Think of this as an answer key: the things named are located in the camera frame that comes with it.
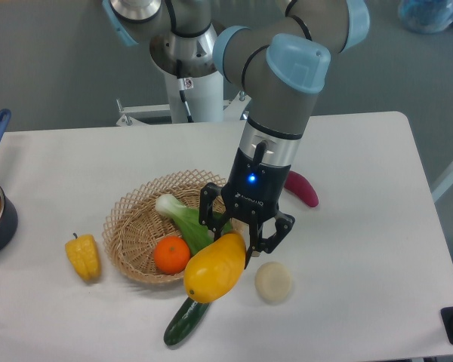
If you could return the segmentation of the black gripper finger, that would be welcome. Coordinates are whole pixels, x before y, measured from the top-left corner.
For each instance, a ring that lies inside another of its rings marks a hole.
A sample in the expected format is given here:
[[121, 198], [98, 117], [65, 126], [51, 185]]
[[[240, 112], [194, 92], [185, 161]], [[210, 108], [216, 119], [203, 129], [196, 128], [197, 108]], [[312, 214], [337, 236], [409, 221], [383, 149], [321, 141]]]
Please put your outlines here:
[[200, 191], [199, 223], [213, 233], [214, 241], [222, 236], [225, 225], [230, 221], [227, 211], [220, 216], [214, 215], [213, 204], [221, 191], [222, 188], [214, 183], [207, 183]]
[[248, 267], [254, 253], [272, 253], [293, 229], [295, 218], [292, 215], [279, 211], [273, 218], [275, 232], [268, 238], [264, 238], [263, 222], [260, 221], [258, 213], [251, 212], [248, 221], [249, 245], [246, 250], [244, 269]]

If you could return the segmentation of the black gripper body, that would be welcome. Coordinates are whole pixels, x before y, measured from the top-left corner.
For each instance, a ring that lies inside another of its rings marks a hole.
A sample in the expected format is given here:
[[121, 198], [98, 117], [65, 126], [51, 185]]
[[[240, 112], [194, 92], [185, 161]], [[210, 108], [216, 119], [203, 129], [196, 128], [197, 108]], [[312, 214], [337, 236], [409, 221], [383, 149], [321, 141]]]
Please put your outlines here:
[[260, 226], [279, 212], [279, 197], [289, 166], [255, 164], [238, 149], [230, 176], [221, 190], [226, 212], [231, 218]]

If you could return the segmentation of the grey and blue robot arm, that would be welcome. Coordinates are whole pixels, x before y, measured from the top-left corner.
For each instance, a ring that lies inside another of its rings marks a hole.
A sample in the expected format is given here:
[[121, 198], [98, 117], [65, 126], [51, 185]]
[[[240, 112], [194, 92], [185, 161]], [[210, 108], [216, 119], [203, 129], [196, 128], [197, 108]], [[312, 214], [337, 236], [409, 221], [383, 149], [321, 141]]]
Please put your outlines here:
[[105, 1], [111, 24], [130, 43], [162, 40], [170, 71], [189, 78], [210, 69], [251, 98], [251, 108], [224, 186], [200, 193], [199, 221], [220, 235], [227, 221], [248, 226], [248, 256], [271, 253], [294, 217], [279, 197], [325, 85], [331, 58], [365, 39], [363, 1], [281, 1], [283, 18], [253, 30], [216, 32], [209, 1]]

